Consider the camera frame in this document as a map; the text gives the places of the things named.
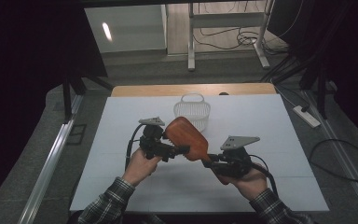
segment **wire basket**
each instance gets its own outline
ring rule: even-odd
[[[185,101],[184,98],[190,95],[200,96],[200,101]],[[205,102],[203,95],[197,92],[187,93],[182,96],[180,102],[173,107],[175,117],[185,117],[199,132],[202,132],[208,122],[211,106]]]

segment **gray floor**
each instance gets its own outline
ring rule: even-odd
[[[104,55],[106,81],[113,85],[139,84],[185,84],[185,83],[241,83],[260,79],[266,71],[252,51],[225,54],[198,54],[196,71],[186,70],[186,57],[166,57],[158,53],[139,56],[131,54]],[[272,65],[283,56],[269,56]],[[283,86],[298,91],[300,76],[283,82]],[[110,91],[85,79],[88,92],[76,118],[72,136],[62,152],[55,173],[50,181],[44,200],[34,219],[34,223],[65,223],[71,197],[80,177],[103,112],[106,97]],[[282,91],[294,104],[304,104],[296,95]],[[34,187],[34,183],[48,156],[51,146],[63,121],[62,88],[51,90],[46,97],[44,114],[34,130],[21,157],[0,188],[0,223],[17,223],[22,209]],[[325,139],[321,128],[312,129],[293,111],[293,106],[285,102],[288,114],[306,155],[312,147]],[[339,139],[348,140],[358,146],[358,129],[334,102],[334,95],[326,96],[328,122]],[[358,153],[351,154],[358,168]],[[329,147],[321,147],[314,161],[343,173],[335,154]],[[337,179],[312,167],[330,212],[312,214],[319,223],[358,224],[358,197],[348,181]]]

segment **human hand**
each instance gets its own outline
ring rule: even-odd
[[[267,189],[266,176],[255,168],[252,168],[251,171],[242,178],[237,179],[224,175],[218,175],[217,178],[219,178],[220,181],[234,185],[240,194],[249,201],[255,199],[260,193]]]
[[[138,148],[132,153],[130,163],[122,178],[132,184],[138,186],[145,178],[156,171],[157,163],[161,161],[161,157],[154,157],[148,160],[144,151]]]

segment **plaid shirt sleeve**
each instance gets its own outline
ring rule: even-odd
[[[312,218],[305,214],[295,213],[288,208],[272,191],[266,189],[250,205],[268,224],[311,224]]]
[[[101,194],[93,203],[89,204],[78,219],[79,224],[116,223],[121,215],[135,187],[120,177]]]

